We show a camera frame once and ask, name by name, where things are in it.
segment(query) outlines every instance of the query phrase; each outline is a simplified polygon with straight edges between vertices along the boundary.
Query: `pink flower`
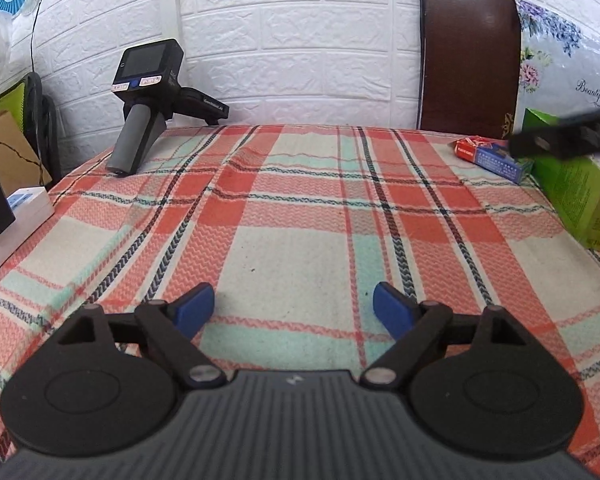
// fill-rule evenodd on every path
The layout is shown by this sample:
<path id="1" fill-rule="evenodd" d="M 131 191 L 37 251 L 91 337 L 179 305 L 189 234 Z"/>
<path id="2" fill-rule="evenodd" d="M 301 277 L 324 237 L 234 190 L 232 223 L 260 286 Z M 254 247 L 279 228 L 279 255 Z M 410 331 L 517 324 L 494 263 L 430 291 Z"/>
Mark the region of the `pink flower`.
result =
<path id="1" fill-rule="evenodd" d="M 538 69 L 524 62 L 520 67 L 520 81 L 524 86 L 538 86 L 540 82 L 540 74 Z"/>

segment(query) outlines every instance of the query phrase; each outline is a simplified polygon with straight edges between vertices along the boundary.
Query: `red and blue box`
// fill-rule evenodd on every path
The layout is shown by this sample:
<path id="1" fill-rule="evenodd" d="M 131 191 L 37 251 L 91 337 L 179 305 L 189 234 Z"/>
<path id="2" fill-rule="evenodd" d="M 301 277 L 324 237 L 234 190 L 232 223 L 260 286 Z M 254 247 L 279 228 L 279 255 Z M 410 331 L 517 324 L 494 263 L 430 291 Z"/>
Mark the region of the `red and blue box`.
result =
<path id="1" fill-rule="evenodd" d="M 471 136 L 453 142 L 454 153 L 499 176 L 520 184 L 534 162 L 528 158 L 514 160 L 507 151 L 507 141 Z"/>

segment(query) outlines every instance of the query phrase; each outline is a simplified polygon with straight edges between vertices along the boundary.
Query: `blue gripper pad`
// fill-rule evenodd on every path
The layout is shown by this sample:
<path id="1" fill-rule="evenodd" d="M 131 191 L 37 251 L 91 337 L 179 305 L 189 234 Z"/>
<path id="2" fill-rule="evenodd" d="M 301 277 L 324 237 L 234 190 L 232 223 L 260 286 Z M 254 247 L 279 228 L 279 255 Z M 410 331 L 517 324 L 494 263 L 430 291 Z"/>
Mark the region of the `blue gripper pad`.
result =
<path id="1" fill-rule="evenodd" d="M 200 331 L 214 313 L 216 294 L 210 283 L 200 283 L 171 302 L 169 317 L 180 332 L 189 340 Z"/>
<path id="2" fill-rule="evenodd" d="M 378 283 L 374 289 L 374 313 L 395 340 L 411 330 L 422 316 L 415 301 L 387 282 Z"/>

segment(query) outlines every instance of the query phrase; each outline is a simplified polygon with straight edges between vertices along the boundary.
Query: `wall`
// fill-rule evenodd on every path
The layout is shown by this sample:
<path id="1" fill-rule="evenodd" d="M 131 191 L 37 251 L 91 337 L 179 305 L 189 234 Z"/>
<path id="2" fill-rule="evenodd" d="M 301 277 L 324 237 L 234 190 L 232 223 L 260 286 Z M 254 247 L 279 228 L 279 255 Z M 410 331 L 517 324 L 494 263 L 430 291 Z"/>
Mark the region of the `wall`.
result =
<path id="1" fill-rule="evenodd" d="M 600 34 L 600 0 L 529 1 Z M 233 122 L 415 126 L 418 0 L 180 0 L 180 13 L 189 82 L 229 103 Z M 36 70 L 59 105 L 67 168 L 115 141 L 116 58 L 160 33 L 159 0 L 43 1 Z M 29 55 L 20 38 L 8 75 Z"/>

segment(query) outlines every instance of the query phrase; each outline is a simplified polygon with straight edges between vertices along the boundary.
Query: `checkered cloth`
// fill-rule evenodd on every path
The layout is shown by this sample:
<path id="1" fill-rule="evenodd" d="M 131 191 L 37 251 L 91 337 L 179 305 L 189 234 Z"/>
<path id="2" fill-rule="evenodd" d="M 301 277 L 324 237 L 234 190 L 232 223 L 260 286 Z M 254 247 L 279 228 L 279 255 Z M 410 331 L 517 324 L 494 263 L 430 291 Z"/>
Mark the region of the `checkered cloth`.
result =
<path id="1" fill-rule="evenodd" d="M 130 311 L 214 286 L 195 342 L 224 368 L 348 368 L 392 344 L 381 281 L 456 312 L 505 305 L 580 382 L 571 452 L 600 475 L 600 254 L 539 191 L 456 158 L 452 136 L 320 126 L 171 130 L 141 173 L 105 152 L 0 270 L 0 391 L 85 301 Z M 10 441 L 0 421 L 0 461 Z"/>

